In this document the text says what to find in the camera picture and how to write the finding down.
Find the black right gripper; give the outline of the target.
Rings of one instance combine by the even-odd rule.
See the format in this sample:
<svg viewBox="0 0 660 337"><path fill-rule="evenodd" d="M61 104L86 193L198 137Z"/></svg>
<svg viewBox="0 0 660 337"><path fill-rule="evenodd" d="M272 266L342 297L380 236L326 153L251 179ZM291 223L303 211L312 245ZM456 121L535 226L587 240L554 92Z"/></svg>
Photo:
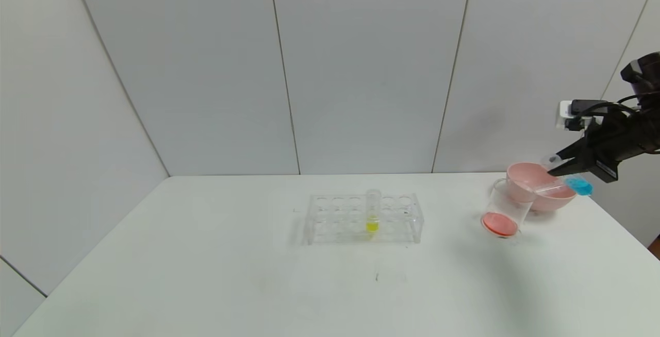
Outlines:
<svg viewBox="0 0 660 337"><path fill-rule="evenodd" d="M638 136L627 117L604 117L600 124L591 123L584 137L550 157L548 173L561 177L589 171L603 182L615 182L619 164L644 153Z"/></svg>

